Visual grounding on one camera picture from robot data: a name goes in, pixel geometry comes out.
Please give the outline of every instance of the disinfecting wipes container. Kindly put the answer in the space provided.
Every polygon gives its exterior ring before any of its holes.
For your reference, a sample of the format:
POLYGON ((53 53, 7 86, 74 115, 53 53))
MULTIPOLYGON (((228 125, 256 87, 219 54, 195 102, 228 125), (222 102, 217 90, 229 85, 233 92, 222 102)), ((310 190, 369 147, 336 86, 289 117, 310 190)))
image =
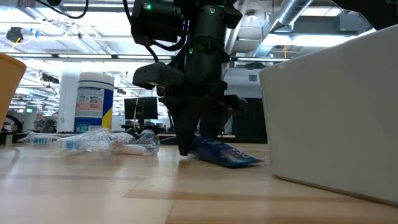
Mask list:
POLYGON ((80 74, 77 89, 75 133, 112 125, 114 77, 96 73, 80 74))

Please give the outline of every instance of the ceiling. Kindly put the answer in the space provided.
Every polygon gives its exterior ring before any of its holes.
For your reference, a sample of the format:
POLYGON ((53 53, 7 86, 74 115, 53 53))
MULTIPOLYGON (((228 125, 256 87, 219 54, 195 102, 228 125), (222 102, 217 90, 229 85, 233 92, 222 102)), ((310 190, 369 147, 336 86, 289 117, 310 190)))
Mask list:
MULTIPOLYGON (((268 44, 270 50, 267 57, 294 58, 325 48, 307 46, 308 44, 297 45, 295 41, 284 44, 283 36, 286 36, 284 33, 264 34, 264 27, 267 25, 268 19, 273 14, 278 13, 281 2, 281 0, 247 0, 236 3, 236 7, 242 11, 244 17, 236 32, 228 31, 226 43, 227 46, 232 44, 231 55, 251 57, 253 52, 261 44, 266 43, 271 36, 276 37, 276 40, 268 44), (255 20, 250 21, 246 14, 254 16, 255 20)), ((63 9, 71 15, 79 15, 84 3, 84 0, 64 0, 63 9)), ((130 34, 130 24, 126 19, 121 0, 90 0, 90 10, 81 19, 69 19, 33 0, 8 0, 1 1, 1 4, 0 52, 149 55, 145 47, 134 43, 130 34), (14 45, 13 42, 6 39, 7 31, 11 27, 22 28, 24 39, 21 43, 14 45)), ((133 4, 134 1, 129 0, 129 5, 132 6, 133 4)), ((307 30, 306 32, 311 35, 323 34, 322 30, 317 30, 317 27, 322 26, 321 24, 314 26, 313 29, 308 24, 320 17, 327 17, 325 21, 337 21, 339 19, 341 24, 342 19, 339 18, 339 15, 342 13, 358 16, 355 12, 343 11, 329 0, 315 0, 297 20, 297 30, 307 30)), ((294 40, 296 36, 303 35, 299 32, 301 31, 290 35, 289 39, 294 40)), ((175 55, 175 52, 168 52, 154 46, 152 48, 157 55, 175 55)), ((65 70, 67 60, 52 60, 51 58, 44 60, 29 57, 21 58, 21 60, 27 65, 27 71, 20 83, 21 88, 18 89, 12 103, 16 104, 18 98, 32 99, 36 97, 39 99, 37 102, 43 103, 44 106, 56 108, 59 102, 60 85, 44 82, 41 76, 45 73, 61 82, 62 72, 65 70)), ((104 62, 99 58, 98 60, 82 60, 81 62, 83 71, 103 72, 112 75, 116 78, 115 86, 125 90, 125 95, 115 93, 117 102, 115 111, 123 113, 123 99, 134 97, 138 92, 141 96, 155 95, 154 91, 141 90, 132 85, 132 74, 137 68, 150 63, 148 60, 104 62)), ((248 78, 249 75, 258 74, 257 67, 254 70, 247 69, 247 67, 244 67, 245 64, 247 62, 231 63, 226 72, 225 80, 234 86, 259 86, 258 80, 249 81, 248 78)), ((39 111, 50 115, 48 110, 39 111)))

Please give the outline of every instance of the white box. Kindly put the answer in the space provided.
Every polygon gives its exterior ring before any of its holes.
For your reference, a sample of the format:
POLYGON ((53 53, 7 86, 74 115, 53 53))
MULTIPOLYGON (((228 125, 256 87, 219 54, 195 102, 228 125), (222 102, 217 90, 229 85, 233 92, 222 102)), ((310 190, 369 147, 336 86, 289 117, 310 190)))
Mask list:
POLYGON ((398 206, 398 26, 260 77, 275 175, 398 206))

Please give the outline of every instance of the desk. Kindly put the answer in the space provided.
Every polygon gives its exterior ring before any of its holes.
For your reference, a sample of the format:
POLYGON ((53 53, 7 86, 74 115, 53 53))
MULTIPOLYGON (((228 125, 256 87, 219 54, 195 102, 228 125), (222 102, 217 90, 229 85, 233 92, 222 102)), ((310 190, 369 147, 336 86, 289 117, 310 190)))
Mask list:
MULTIPOLYGON (((261 159, 265 144, 233 144, 261 159)), ((227 169, 181 157, 0 148, 0 223, 398 223, 398 208, 273 177, 269 162, 227 169)))

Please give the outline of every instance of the orange object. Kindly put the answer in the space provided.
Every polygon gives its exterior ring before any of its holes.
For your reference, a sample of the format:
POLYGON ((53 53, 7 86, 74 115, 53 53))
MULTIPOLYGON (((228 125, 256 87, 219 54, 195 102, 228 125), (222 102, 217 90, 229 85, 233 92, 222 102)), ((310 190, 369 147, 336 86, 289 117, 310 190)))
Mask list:
POLYGON ((15 94, 18 84, 26 71, 26 65, 17 59, 0 54, 0 121, 6 119, 8 106, 15 94))

